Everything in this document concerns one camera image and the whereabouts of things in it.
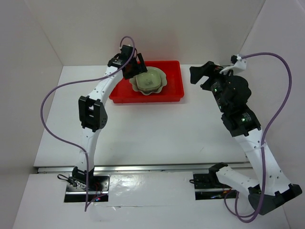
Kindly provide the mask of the green square plate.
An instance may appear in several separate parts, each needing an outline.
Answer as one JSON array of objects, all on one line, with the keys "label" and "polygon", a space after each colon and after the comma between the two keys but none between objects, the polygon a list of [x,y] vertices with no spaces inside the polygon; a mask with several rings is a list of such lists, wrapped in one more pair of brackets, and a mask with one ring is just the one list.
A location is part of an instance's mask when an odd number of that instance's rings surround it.
[{"label": "green square plate", "polygon": [[142,73],[135,77],[136,85],[140,91],[151,92],[161,87],[159,73]]}]

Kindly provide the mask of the large green scalloped bowl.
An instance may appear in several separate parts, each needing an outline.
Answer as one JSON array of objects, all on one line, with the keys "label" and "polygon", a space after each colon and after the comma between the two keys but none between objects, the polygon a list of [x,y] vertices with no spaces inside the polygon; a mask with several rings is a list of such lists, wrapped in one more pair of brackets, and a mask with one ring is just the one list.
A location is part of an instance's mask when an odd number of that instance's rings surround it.
[{"label": "large green scalloped bowl", "polygon": [[135,91],[135,92],[140,92],[140,93],[142,93],[143,95],[151,95],[151,94],[159,94],[161,91],[162,91],[162,89],[167,85],[167,79],[166,79],[166,74],[165,74],[165,72],[163,72],[161,69],[159,69],[159,68],[156,68],[156,67],[150,67],[150,66],[148,66],[147,67],[147,72],[149,72],[149,73],[159,73],[159,75],[160,75],[160,77],[161,77],[161,87],[160,88],[158,88],[157,90],[155,90],[155,91],[151,91],[151,92],[143,92],[143,91],[140,91],[139,89],[138,89],[138,87],[137,87],[137,85],[136,85],[136,80],[135,80],[135,77],[136,76],[134,76],[133,78],[131,78],[130,80],[129,80],[129,83],[132,85],[132,89]]}]

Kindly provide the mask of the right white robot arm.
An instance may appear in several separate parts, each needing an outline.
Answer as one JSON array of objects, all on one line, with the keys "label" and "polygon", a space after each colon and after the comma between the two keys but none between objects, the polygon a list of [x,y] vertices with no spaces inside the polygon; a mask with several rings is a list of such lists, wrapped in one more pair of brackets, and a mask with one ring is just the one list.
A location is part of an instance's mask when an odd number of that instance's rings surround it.
[{"label": "right white robot arm", "polygon": [[234,70],[207,62],[200,67],[190,67],[192,84],[206,76],[201,88],[212,92],[222,113],[222,121],[231,136],[243,149],[257,178],[251,179],[226,163],[209,169],[208,182],[213,187],[228,185],[248,198],[251,207],[265,215],[302,194],[298,184],[293,184],[283,174],[270,148],[263,140],[263,130],[254,112],[247,106],[252,92],[248,82],[235,75]]}]

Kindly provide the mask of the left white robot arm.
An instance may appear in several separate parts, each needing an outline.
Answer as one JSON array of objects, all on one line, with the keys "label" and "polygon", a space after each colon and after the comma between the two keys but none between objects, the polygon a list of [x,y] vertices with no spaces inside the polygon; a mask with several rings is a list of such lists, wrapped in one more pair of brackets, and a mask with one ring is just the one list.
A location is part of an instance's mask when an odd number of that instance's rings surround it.
[{"label": "left white robot arm", "polygon": [[78,100],[82,140],[79,159],[73,168],[72,178],[83,190],[89,190],[95,183],[94,154],[101,130],[106,126],[108,115],[105,110],[107,99],[122,79],[130,79],[147,71],[143,57],[136,48],[123,45],[121,52],[108,62],[105,79]]}]

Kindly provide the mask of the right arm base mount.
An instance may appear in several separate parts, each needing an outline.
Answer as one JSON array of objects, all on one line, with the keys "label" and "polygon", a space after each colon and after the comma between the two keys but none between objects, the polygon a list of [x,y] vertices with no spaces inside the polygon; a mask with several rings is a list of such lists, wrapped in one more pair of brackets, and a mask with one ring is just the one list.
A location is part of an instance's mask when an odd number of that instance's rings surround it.
[{"label": "right arm base mount", "polygon": [[193,174],[189,182],[194,186],[195,200],[236,198],[234,189],[219,183],[209,174]]}]

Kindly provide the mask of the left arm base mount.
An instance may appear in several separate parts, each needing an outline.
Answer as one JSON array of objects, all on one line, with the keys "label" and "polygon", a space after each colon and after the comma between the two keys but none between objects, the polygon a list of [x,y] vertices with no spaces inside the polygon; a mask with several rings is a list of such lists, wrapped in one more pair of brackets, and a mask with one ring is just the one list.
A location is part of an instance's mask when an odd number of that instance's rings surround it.
[{"label": "left arm base mount", "polygon": [[67,183],[64,202],[107,202],[109,198],[109,175],[94,175],[93,171],[89,173],[80,172],[77,169],[72,174],[58,174],[57,179]]}]

